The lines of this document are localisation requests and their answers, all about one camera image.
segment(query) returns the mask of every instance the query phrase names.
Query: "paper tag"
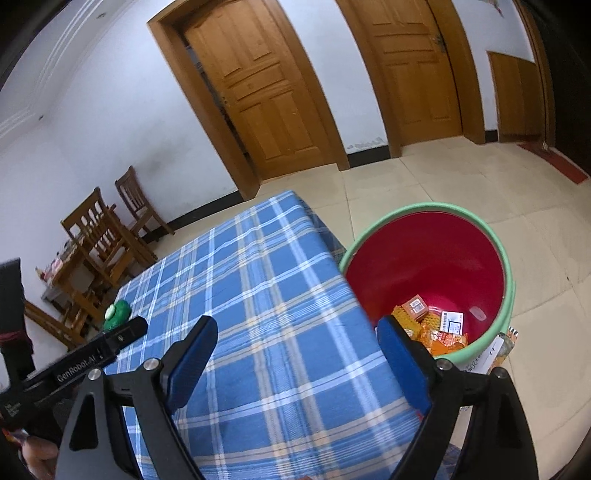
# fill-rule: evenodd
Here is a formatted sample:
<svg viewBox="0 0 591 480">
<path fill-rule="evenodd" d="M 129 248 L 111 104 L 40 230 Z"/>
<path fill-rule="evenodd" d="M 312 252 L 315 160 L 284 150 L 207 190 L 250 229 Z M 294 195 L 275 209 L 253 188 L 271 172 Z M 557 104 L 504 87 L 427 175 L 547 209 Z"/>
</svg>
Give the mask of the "paper tag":
<svg viewBox="0 0 591 480">
<path fill-rule="evenodd" d="M 441 331 L 461 335 L 464 329 L 464 314 L 459 312 L 441 313 Z"/>
<path fill-rule="evenodd" d="M 495 361 L 496 354 L 498 353 L 502 345 L 503 339 L 499 336 L 496 337 L 489 345 L 489 347 L 486 350 L 484 350 L 480 355 L 478 355 L 474 360 L 472 360 L 467 365 L 460 365 L 458 368 L 460 370 L 463 370 L 464 372 L 486 375 L 488 373 L 488 369 Z"/>
</svg>

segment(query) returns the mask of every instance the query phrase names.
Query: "hand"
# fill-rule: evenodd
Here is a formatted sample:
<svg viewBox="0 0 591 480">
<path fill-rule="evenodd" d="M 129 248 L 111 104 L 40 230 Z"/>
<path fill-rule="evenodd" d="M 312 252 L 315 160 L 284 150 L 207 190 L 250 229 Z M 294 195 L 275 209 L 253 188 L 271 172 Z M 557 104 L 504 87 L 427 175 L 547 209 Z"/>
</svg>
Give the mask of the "hand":
<svg viewBox="0 0 591 480">
<path fill-rule="evenodd" d="M 59 450 L 55 443 L 39 437 L 28 437 L 22 444 L 22 456 L 37 480 L 53 480 Z"/>
</svg>

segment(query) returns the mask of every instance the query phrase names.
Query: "trash bin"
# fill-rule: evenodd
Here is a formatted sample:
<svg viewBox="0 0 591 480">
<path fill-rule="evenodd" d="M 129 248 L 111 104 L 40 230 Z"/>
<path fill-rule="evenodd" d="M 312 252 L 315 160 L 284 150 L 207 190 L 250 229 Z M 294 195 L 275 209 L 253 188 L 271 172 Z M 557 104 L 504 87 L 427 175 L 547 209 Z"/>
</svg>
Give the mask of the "trash bin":
<svg viewBox="0 0 591 480">
<path fill-rule="evenodd" d="M 464 314 L 468 346 L 443 355 L 461 365 L 506 333 L 515 283 L 500 240 L 480 218 L 448 203 L 386 215 L 348 250 L 340 270 L 375 326 L 415 295 L 429 309 Z"/>
</svg>

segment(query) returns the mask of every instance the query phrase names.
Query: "green object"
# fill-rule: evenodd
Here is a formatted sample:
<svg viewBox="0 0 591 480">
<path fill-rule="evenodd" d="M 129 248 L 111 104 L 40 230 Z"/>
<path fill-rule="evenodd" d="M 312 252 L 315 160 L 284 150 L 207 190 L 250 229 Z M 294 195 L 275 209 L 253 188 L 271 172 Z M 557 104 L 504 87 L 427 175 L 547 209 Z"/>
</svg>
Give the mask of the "green object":
<svg viewBox="0 0 591 480">
<path fill-rule="evenodd" d="M 116 301 L 110 305 L 105 313 L 103 330 L 108 332 L 119 325 L 123 325 L 131 317 L 131 306 L 125 300 Z"/>
<path fill-rule="evenodd" d="M 499 254 L 499 259 L 501 260 L 505 279 L 505 291 L 503 294 L 501 307 L 499 308 L 499 312 L 497 313 L 495 320 L 492 322 L 489 329 L 484 334 L 482 334 L 479 339 L 475 340 L 467 347 L 457 352 L 441 355 L 442 358 L 447 358 L 450 362 L 456 365 L 463 365 L 468 363 L 474 357 L 480 355 L 492 343 L 498 333 L 507 333 L 507 329 L 509 328 L 509 324 L 511 322 L 513 305 L 515 303 L 515 281 L 513 280 L 513 275 L 511 273 L 509 257 L 507 256 L 505 248 L 503 247 L 499 238 L 492 231 L 491 227 L 489 227 L 480 217 L 474 215 L 474 213 L 462 207 L 451 205 L 450 203 L 425 202 L 408 205 L 387 214 L 375 222 L 368 229 L 366 229 L 365 232 L 363 232 L 362 235 L 357 240 L 355 240 L 351 248 L 347 250 L 347 253 L 345 253 L 345 256 L 339 264 L 339 268 L 342 274 L 345 275 L 351 260 L 353 260 L 353 257 L 355 256 L 355 253 L 371 235 L 373 235 L 377 230 L 382 228 L 387 223 L 390 223 L 393 220 L 405 215 L 409 215 L 410 213 L 417 212 L 451 213 L 452 215 L 461 217 L 476 225 L 491 241 L 497 253 Z"/>
</svg>

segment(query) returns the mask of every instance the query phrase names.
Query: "black baseboard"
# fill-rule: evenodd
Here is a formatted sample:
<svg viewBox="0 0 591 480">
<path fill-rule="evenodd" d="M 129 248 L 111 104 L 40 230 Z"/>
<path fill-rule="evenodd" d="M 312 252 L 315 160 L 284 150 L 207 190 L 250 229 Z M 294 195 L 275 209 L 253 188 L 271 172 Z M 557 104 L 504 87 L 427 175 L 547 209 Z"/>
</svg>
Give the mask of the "black baseboard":
<svg viewBox="0 0 591 480">
<path fill-rule="evenodd" d="M 168 226 L 173 230 L 178 230 L 184 226 L 191 225 L 193 222 L 197 222 L 197 220 L 201 220 L 202 218 L 213 215 L 214 213 L 221 212 L 242 202 L 244 202 L 244 199 L 242 198 L 240 192 L 229 193 L 228 195 L 224 195 L 222 198 L 206 203 L 199 208 L 195 208 L 195 210 L 191 210 L 190 212 L 185 213 L 174 220 L 171 220 L 168 223 Z M 166 230 L 159 226 L 157 229 L 152 230 L 150 233 L 144 235 L 142 239 L 149 244 L 150 242 L 160 240 L 166 234 Z"/>
<path fill-rule="evenodd" d="M 369 165 L 377 161 L 387 160 L 392 158 L 390 156 L 390 148 L 387 145 L 383 147 L 374 147 L 369 150 L 362 150 L 361 152 L 350 153 L 347 155 L 349 165 L 351 168 L 360 167 L 361 165 Z"/>
<path fill-rule="evenodd" d="M 499 141 L 498 130 L 485 130 L 484 131 L 484 143 L 492 143 Z"/>
</svg>

